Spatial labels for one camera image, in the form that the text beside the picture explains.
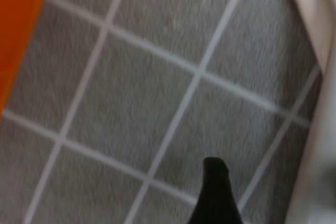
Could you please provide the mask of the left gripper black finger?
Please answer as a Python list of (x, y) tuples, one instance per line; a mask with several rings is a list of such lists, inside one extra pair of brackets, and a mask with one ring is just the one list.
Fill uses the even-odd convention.
[(203, 180), (189, 223), (243, 224), (229, 179), (229, 170), (219, 157), (203, 161)]

